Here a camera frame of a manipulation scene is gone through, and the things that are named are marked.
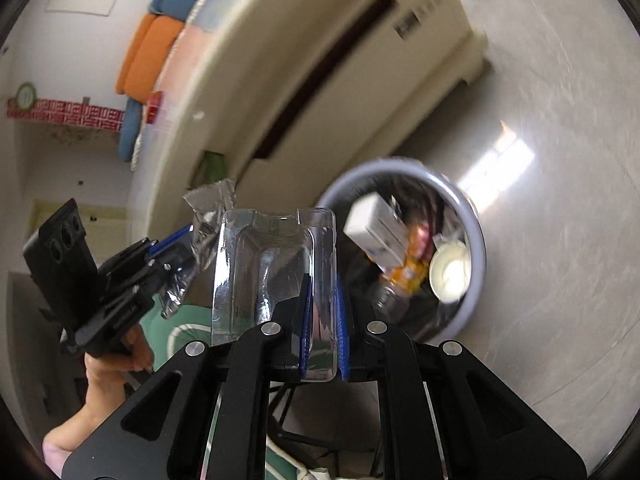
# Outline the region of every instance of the concrete floor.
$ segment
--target concrete floor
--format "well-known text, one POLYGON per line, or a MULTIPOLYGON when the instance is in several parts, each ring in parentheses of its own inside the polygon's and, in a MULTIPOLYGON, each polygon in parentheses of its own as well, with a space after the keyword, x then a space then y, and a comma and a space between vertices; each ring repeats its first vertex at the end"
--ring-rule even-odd
MULTIPOLYGON (((488 35, 486 72, 399 154, 481 210, 486 285, 459 340, 592 470, 640 407, 640 39, 616 0, 462 2, 488 35)), ((338 412, 366 405, 369 441, 361 390, 317 389, 338 412)), ((337 420, 334 434, 359 424, 337 420)))

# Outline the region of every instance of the clear plastic tray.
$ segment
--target clear plastic tray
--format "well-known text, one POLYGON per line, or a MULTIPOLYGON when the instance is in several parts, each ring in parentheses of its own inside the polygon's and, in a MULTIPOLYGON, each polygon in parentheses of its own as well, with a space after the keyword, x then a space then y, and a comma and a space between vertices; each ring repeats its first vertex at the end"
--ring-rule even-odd
POLYGON ((211 343, 239 338, 271 319, 275 305, 297 297, 311 278, 307 381, 330 381, 337 366, 334 292, 335 218, 330 209, 268 216, 228 211, 222 223, 213 288, 211 343))

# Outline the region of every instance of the metal screw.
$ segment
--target metal screw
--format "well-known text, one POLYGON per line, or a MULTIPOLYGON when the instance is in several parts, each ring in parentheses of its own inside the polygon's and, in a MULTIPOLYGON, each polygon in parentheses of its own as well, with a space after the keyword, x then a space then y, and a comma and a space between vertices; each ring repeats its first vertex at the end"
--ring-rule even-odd
POLYGON ((204 352, 205 346, 202 341, 191 341, 187 348, 184 349, 187 352, 187 355, 191 357, 196 357, 196 355, 200 355, 204 352))
POLYGON ((280 333, 280 325, 276 322, 270 321, 265 323, 260 330, 262 330, 264 335, 276 335, 277 333, 280 333))
POLYGON ((372 334, 383 334, 386 332, 386 324, 382 321, 371 321, 367 325, 367 330, 372 334))
POLYGON ((460 355, 462 354, 462 346, 457 341, 447 341, 442 345, 442 351, 447 355, 460 355))

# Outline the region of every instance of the orange cushion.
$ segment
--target orange cushion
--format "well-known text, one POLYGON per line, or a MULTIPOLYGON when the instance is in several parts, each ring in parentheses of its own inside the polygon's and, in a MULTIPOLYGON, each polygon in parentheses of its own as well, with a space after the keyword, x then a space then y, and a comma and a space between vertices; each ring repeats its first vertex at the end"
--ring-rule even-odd
POLYGON ((140 103, 146 103, 183 27, 183 22, 169 16, 159 16, 153 21, 127 73, 125 94, 140 103))
POLYGON ((131 68, 131 64, 133 63, 133 59, 136 57, 138 53, 138 49, 140 48, 140 44, 142 44, 142 40, 145 39, 146 33, 151 27, 151 23, 155 20, 155 14, 146 14, 144 18, 140 21, 138 25, 138 30, 136 30, 135 35, 133 36, 133 40, 129 45, 129 49, 127 50, 127 55, 122 63, 122 68, 120 69, 120 75, 118 76, 118 81, 116 82, 116 94, 124 94, 124 82, 127 80, 127 75, 129 74, 129 69, 131 68))

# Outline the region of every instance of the red patterned strip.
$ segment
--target red patterned strip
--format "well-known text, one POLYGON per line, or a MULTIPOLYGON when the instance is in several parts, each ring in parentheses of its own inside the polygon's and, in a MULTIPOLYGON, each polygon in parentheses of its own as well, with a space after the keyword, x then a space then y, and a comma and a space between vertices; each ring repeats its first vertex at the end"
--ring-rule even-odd
POLYGON ((53 124, 72 124, 97 130, 119 132, 124 118, 123 110, 103 106, 83 105, 54 99, 38 99, 28 112, 15 105, 15 98, 7 102, 6 116, 53 124))

